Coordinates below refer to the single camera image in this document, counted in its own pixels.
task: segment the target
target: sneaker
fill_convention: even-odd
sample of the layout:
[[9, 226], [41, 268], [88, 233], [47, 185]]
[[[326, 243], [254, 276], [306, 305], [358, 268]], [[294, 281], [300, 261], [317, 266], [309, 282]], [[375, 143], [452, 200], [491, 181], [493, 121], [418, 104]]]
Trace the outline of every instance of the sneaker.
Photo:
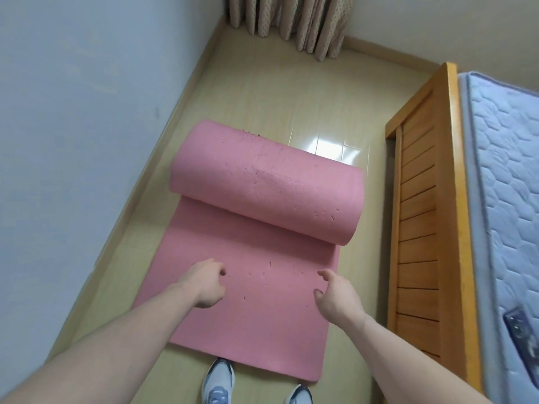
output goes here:
[[215, 360], [202, 383], [202, 404], [231, 404], [235, 381], [232, 363]]
[[313, 396], [309, 387], [298, 384], [285, 400], [285, 404], [313, 404]]

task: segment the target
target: wooden bed frame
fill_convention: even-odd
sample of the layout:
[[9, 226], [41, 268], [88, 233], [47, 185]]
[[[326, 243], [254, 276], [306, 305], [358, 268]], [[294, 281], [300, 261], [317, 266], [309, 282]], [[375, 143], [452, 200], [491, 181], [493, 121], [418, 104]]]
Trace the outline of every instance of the wooden bed frame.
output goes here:
[[388, 328], [482, 391], [456, 65], [385, 128], [396, 139]]

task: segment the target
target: beige curtain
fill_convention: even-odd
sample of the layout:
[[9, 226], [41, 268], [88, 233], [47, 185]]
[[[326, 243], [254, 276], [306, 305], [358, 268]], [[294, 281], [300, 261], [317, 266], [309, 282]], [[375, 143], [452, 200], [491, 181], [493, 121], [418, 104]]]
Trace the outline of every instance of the beige curtain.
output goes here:
[[267, 36], [279, 27], [285, 41], [296, 34], [298, 51], [319, 61], [335, 58], [344, 39], [344, 28], [354, 0], [229, 0], [230, 24], [238, 28], [245, 18], [249, 33]]

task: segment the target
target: yoga mat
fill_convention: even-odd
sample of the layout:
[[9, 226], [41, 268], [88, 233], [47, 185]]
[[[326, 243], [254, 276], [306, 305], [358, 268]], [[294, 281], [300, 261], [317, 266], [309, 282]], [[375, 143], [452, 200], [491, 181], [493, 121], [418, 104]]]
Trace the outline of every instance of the yoga mat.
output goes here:
[[212, 121], [171, 166], [182, 195], [133, 307], [197, 261], [226, 265], [226, 296], [193, 309], [170, 342], [316, 381], [328, 323], [314, 303], [320, 269], [337, 270], [363, 207], [362, 170]]

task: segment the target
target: hand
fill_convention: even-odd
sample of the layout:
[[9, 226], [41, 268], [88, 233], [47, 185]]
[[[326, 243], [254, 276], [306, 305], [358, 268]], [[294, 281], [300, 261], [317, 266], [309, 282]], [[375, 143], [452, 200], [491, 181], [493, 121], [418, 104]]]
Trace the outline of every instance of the hand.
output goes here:
[[212, 307], [225, 296], [225, 286], [219, 283], [219, 275], [225, 274], [225, 265], [210, 258], [189, 268], [178, 284], [194, 292], [196, 307]]
[[326, 293], [314, 290], [316, 306], [322, 316], [345, 332], [354, 325], [362, 328], [367, 314], [350, 281], [330, 269], [318, 271], [318, 274], [328, 282]]

